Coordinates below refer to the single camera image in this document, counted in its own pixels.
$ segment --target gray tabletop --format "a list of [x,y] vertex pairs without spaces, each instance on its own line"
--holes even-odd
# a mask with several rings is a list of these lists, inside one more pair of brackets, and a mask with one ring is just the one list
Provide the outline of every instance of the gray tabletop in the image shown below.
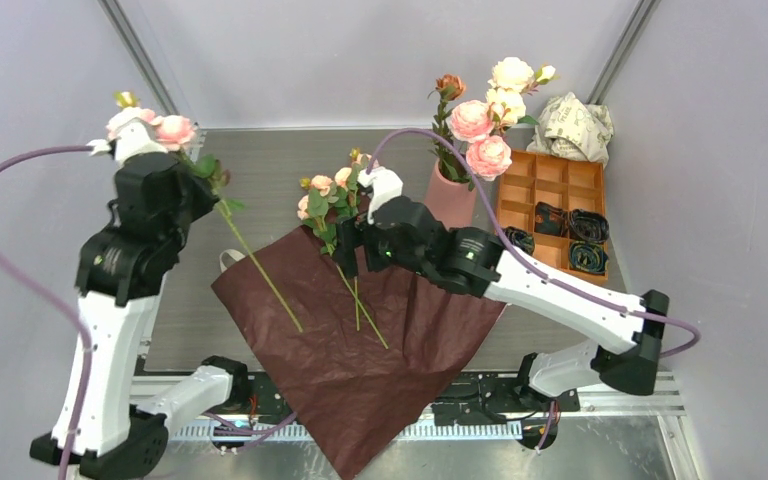
[[[509,142],[524,148],[528,131],[514,131]],[[383,130],[209,131],[201,153],[213,153],[231,170],[230,196],[246,208],[236,224],[253,249],[265,247],[299,225],[296,204],[304,193],[301,177],[333,176],[346,165],[352,147],[371,153]],[[422,199],[433,165],[430,142],[403,136],[388,145],[381,161],[404,181],[404,193]],[[489,187],[495,206],[495,185]],[[477,205],[473,225],[489,226]],[[219,275],[219,254],[240,249],[218,214],[193,227],[181,263],[169,276],[146,359],[146,370],[193,370],[211,355],[223,355],[261,370],[237,326],[210,284]],[[624,291],[615,262],[609,263],[608,288]],[[469,364],[471,370],[514,370],[530,352],[550,352],[579,343],[583,336],[533,312],[509,307]]]

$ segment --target yellow flower bud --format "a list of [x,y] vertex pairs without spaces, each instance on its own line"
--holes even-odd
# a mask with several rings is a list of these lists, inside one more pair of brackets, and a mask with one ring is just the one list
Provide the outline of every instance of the yellow flower bud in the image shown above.
[[116,92],[113,94],[113,97],[116,99],[116,105],[119,105],[119,108],[140,106],[140,99],[131,92]]

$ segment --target white wall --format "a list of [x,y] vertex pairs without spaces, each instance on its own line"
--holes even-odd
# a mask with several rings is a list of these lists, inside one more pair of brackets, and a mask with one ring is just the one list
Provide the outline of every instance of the white wall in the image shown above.
[[[0,0],[0,161],[103,136],[112,93],[124,89],[150,100],[96,2]],[[106,223],[114,171],[104,158],[75,154],[0,177],[0,247],[70,302],[78,250]],[[54,478],[28,448],[57,420],[75,338],[0,273],[0,479]]]
[[637,0],[134,0],[123,8],[182,109],[212,128],[427,126],[434,79],[483,98],[495,62],[551,62],[586,98]]
[[768,478],[768,2],[661,2],[606,103],[626,283],[704,335],[667,364],[710,478]]

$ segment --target flower stem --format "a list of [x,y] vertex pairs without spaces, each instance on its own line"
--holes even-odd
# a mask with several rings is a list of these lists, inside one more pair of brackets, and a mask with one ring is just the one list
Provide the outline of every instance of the flower stem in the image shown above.
[[[328,244],[328,253],[334,254],[334,247]],[[346,275],[343,273],[343,269],[340,268],[339,265],[337,265],[337,272],[340,273],[340,278],[343,279],[343,283],[346,285],[346,288],[349,289],[350,292],[352,292],[352,296],[355,297],[355,313],[357,314],[358,309],[360,309],[363,312],[363,316],[366,317],[366,320],[369,322],[369,325],[372,327],[373,330],[375,330],[375,334],[378,335],[378,340],[381,340],[381,345],[384,345],[384,348],[387,350],[390,349],[390,345],[387,344],[387,340],[384,340],[384,335],[381,335],[381,331],[378,330],[378,325],[375,324],[375,321],[372,320],[372,317],[369,315],[369,312],[366,311],[366,307],[363,306],[363,302],[360,301],[360,298],[358,298],[357,294],[357,277],[355,277],[355,289],[352,290],[352,286],[349,283],[348,279],[346,279]],[[360,318],[358,317],[356,319],[357,325],[358,325],[358,331],[360,331]]]
[[272,279],[269,278],[269,275],[266,273],[266,270],[263,269],[263,266],[257,260],[257,257],[255,257],[254,252],[252,252],[251,248],[249,248],[248,243],[246,243],[246,241],[243,239],[243,236],[242,234],[240,234],[240,231],[237,229],[237,226],[234,225],[234,221],[231,219],[231,209],[228,207],[228,203],[225,201],[224,198],[221,199],[219,202],[220,202],[219,212],[222,214],[222,218],[225,219],[225,222],[228,224],[228,227],[231,228],[231,232],[234,233],[234,236],[237,237],[237,240],[240,242],[240,245],[243,246],[243,249],[246,251],[246,255],[248,255],[248,257],[252,259],[252,263],[254,263],[254,266],[257,267],[258,271],[260,272],[260,275],[263,277],[264,280],[266,280],[266,283],[269,284],[269,288],[272,289],[272,293],[274,293],[275,296],[278,297],[278,301],[281,302],[281,305],[284,307],[284,310],[286,310],[287,313],[290,315],[290,318],[293,319],[293,323],[296,325],[296,328],[299,330],[299,333],[304,332],[304,329],[302,328],[302,324],[299,322],[299,319],[296,318],[296,314],[293,313],[293,310],[290,309],[289,305],[287,305],[287,301],[284,300],[284,296],[281,295],[281,292],[279,292],[275,284],[272,283]]
[[381,335],[381,331],[378,330],[378,326],[375,325],[375,322],[372,320],[372,317],[369,316],[369,312],[366,311],[366,307],[363,306],[363,303],[358,298],[357,293],[355,293],[355,291],[352,290],[352,286],[349,284],[349,281],[346,279],[346,275],[343,274],[343,269],[340,268],[339,265],[337,265],[337,271],[340,272],[340,278],[343,279],[343,283],[346,284],[346,287],[349,289],[350,292],[352,292],[352,296],[355,297],[356,308],[360,308],[360,310],[363,312],[363,316],[366,317],[366,320],[369,322],[369,325],[372,326],[372,329],[375,330],[375,334],[378,335],[378,340],[381,340],[381,344],[384,345],[384,348],[389,350],[390,345],[387,344],[387,340],[384,340],[384,335]]
[[[357,277],[355,277],[355,294],[357,295]],[[355,302],[355,324],[357,325],[357,331],[360,331],[360,308],[358,308],[358,302]]]

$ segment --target pink rose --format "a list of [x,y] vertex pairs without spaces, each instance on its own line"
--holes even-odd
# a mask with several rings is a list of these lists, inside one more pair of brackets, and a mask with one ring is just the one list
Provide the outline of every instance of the pink rose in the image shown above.
[[196,136],[196,130],[190,123],[190,119],[180,115],[163,117],[160,125],[155,128],[155,133],[157,141],[171,152],[187,148]]
[[325,175],[317,175],[310,180],[310,186],[319,190],[319,194],[323,197],[328,196],[328,192],[331,191],[331,184],[334,181]]
[[334,175],[334,181],[337,182],[337,185],[343,188],[348,188],[347,183],[351,175],[352,167],[343,167],[337,172],[336,175]]
[[302,197],[301,200],[299,200],[299,211],[296,212],[296,215],[299,216],[299,220],[307,220],[310,218],[310,214],[307,213],[307,204],[310,201],[310,198],[308,198],[307,195]]
[[153,126],[157,126],[163,121],[163,117],[157,116],[157,114],[154,113],[154,110],[140,107],[126,107],[107,122],[107,139],[113,140],[116,138],[116,131],[135,118],[139,118]]
[[492,182],[511,165],[511,147],[502,137],[493,135],[470,145],[466,161],[476,175]]
[[479,100],[464,102],[449,117],[452,134],[462,142],[475,143],[487,138],[493,130],[493,120],[487,116],[489,106]]

